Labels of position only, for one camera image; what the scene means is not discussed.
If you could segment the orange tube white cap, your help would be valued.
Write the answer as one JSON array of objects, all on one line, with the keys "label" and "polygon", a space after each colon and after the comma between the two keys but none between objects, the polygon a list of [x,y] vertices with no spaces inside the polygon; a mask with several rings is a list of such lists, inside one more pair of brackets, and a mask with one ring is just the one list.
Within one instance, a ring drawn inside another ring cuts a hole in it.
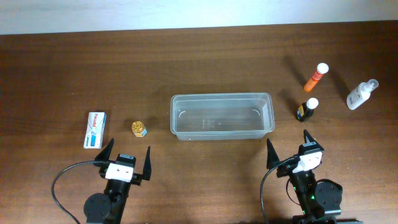
[{"label": "orange tube white cap", "polygon": [[326,63],[319,63],[317,65],[317,69],[311,76],[308,82],[304,85],[303,89],[307,92],[312,91],[315,85],[320,81],[322,76],[329,71],[329,66]]}]

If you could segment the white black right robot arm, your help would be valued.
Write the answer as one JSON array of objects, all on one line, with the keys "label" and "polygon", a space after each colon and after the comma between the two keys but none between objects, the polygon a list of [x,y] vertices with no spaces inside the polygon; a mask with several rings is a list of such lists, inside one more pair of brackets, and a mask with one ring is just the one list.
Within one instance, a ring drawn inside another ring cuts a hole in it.
[{"label": "white black right robot arm", "polygon": [[292,217],[292,223],[329,224],[360,223],[356,219],[339,220],[343,187],[330,179],[315,178],[313,170],[321,165],[324,148],[305,129],[304,143],[299,145],[298,153],[280,160],[271,140],[267,143],[267,173],[260,185],[261,210],[266,223],[269,223],[264,205],[264,184],[268,176],[276,171],[278,178],[287,176],[297,196],[297,204],[302,209],[301,215]]}]

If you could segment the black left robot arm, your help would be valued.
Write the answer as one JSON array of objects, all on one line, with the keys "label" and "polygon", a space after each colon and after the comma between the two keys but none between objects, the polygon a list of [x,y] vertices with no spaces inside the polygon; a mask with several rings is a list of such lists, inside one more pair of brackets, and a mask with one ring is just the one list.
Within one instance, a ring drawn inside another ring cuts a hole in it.
[{"label": "black left robot arm", "polygon": [[95,157],[99,175],[108,182],[102,193],[91,195],[85,202],[83,211],[87,223],[120,223],[132,185],[140,186],[143,180],[150,180],[152,167],[150,148],[147,148],[142,173],[135,172],[136,158],[118,154],[116,160],[109,159],[114,141]]}]

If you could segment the white plastic lotion bottle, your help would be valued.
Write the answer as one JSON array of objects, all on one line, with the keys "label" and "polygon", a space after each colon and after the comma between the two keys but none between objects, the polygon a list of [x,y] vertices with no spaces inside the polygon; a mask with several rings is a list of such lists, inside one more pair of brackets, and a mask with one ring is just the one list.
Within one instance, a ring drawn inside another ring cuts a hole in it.
[{"label": "white plastic lotion bottle", "polygon": [[371,92],[379,86],[375,79],[360,83],[346,99],[346,104],[350,110],[355,110],[371,96]]}]

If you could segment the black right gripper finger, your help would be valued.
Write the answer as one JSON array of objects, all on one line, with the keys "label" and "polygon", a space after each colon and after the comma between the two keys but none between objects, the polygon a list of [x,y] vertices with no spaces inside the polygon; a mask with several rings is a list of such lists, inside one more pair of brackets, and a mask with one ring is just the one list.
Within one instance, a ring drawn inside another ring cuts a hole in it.
[{"label": "black right gripper finger", "polygon": [[271,143],[270,139],[267,139],[267,162],[266,167],[267,169],[271,170],[275,167],[278,167],[280,164],[280,159]]},{"label": "black right gripper finger", "polygon": [[310,135],[310,133],[306,129],[303,130],[303,137],[305,141],[305,143],[303,144],[304,146],[312,146],[317,144],[316,140]]}]

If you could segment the dark syrup bottle white cap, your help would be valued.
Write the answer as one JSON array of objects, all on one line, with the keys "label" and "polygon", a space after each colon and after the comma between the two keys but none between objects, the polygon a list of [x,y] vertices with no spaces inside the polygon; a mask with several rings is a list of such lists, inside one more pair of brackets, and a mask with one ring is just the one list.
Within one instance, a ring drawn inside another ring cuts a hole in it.
[{"label": "dark syrup bottle white cap", "polygon": [[302,103],[297,109],[297,119],[300,122],[308,120],[319,105],[319,101],[316,98],[310,98],[306,102]]}]

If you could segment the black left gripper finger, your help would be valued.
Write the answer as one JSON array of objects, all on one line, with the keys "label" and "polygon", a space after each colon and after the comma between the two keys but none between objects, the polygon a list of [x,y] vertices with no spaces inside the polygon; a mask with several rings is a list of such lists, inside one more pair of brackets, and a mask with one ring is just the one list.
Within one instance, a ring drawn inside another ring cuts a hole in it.
[{"label": "black left gripper finger", "polygon": [[106,147],[94,158],[96,162],[109,162],[109,157],[113,148],[114,138],[106,145]]},{"label": "black left gripper finger", "polygon": [[151,166],[151,162],[150,162],[150,146],[149,146],[147,148],[146,158],[145,158],[145,161],[144,161],[142,179],[143,180],[150,180],[151,173],[152,173],[152,166]]}]

